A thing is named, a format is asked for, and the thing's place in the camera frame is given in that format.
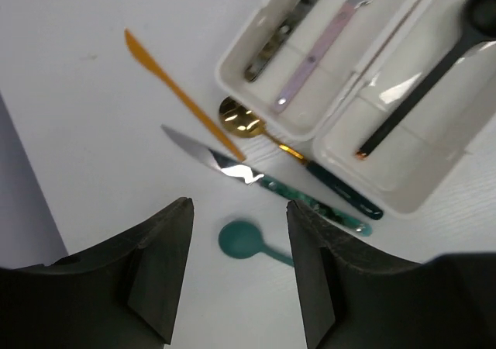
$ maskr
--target knife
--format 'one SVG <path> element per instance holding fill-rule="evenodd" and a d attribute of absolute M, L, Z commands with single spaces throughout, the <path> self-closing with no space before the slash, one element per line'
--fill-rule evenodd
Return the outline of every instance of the knife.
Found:
<path fill-rule="evenodd" d="M 308 56 L 303 60 L 296 72 L 291 76 L 281 93 L 272 105 L 275 113 L 283 112 L 303 87 L 308 77 L 317 68 L 320 60 L 326 55 L 329 48 L 334 44 L 344 28 L 351 21 L 357 10 L 372 0 L 347 0 L 334 19 L 324 30 L 324 33 L 317 39 L 315 45 Z"/>
<path fill-rule="evenodd" d="M 245 185 L 259 185 L 283 198 L 289 200 L 299 199 L 335 226 L 344 226 L 363 237 L 368 237 L 372 234 L 372 228 L 369 224 L 363 223 L 338 209 L 331 208 L 317 199 L 272 178 L 268 174 L 260 173 L 248 165 L 241 164 L 171 128 L 162 126 L 162 129 L 175 144 L 207 167 L 235 178 Z"/>

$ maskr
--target green handle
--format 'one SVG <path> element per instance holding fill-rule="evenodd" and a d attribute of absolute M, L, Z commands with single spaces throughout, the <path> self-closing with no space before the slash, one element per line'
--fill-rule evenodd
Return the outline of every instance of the green handle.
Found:
<path fill-rule="evenodd" d="M 265 246 L 262 251 L 267 256 L 272 257 L 274 260 L 280 261 L 288 266 L 292 266 L 293 268 L 295 267 L 295 263 L 293 262 L 293 259 L 289 256 L 286 256 L 285 254 L 282 254 L 281 252 L 278 252 L 268 246 Z"/>
<path fill-rule="evenodd" d="M 283 184 L 271 176 L 265 175 L 258 181 L 258 183 L 263 188 L 271 190 L 283 198 L 288 200 L 299 199 L 303 201 L 320 216 L 325 217 L 334 224 L 339 224 L 347 229 L 353 230 L 363 237 L 368 237 L 372 234 L 372 228 L 369 224 L 363 223 L 360 220 L 339 211 L 338 209 L 333 209 L 324 203 L 319 202 L 317 199 L 314 199 L 311 196 L 292 188 L 291 186 Z"/>

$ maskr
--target gray background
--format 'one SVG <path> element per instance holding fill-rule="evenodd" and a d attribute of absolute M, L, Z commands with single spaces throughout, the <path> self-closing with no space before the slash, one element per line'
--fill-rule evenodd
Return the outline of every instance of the gray background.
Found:
<path fill-rule="evenodd" d="M 66 255 L 0 96 L 0 267 L 51 264 Z"/>

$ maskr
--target black spoon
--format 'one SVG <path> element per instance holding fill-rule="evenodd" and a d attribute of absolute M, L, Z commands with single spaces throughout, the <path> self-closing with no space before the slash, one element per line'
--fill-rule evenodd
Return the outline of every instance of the black spoon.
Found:
<path fill-rule="evenodd" d="M 461 36 L 452 50 L 362 145 L 356 157 L 365 160 L 469 49 L 496 40 L 496 0 L 467 0 L 461 15 L 461 26 Z"/>

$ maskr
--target spoon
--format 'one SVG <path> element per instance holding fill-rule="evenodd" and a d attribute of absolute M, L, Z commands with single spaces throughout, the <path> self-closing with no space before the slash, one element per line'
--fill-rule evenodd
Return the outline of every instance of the spoon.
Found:
<path fill-rule="evenodd" d="M 237 220 L 225 225 L 219 233 L 219 246 L 226 255 L 238 260 L 264 253 L 274 260 L 295 266 L 291 257 L 267 246 L 258 227 L 247 221 Z"/>
<path fill-rule="evenodd" d="M 358 159 L 365 160 L 372 154 L 468 50 L 496 40 L 496 0 L 467 0 L 460 21 L 461 35 L 456 44 L 356 152 Z"/>
<path fill-rule="evenodd" d="M 295 157 L 297 161 L 305 167 L 321 183 L 333 190 L 337 195 L 346 200 L 354 208 L 371 219 L 380 219 L 384 212 L 365 198 L 347 183 L 341 181 L 334 174 L 324 167 L 310 161 L 296 150 L 271 136 L 265 129 L 265 122 L 255 115 L 251 110 L 246 109 L 234 99 L 228 97 L 222 101 L 219 108 L 219 118 L 222 126 L 230 133 L 241 138 L 253 138 L 264 135 L 279 146 L 280 149 Z"/>

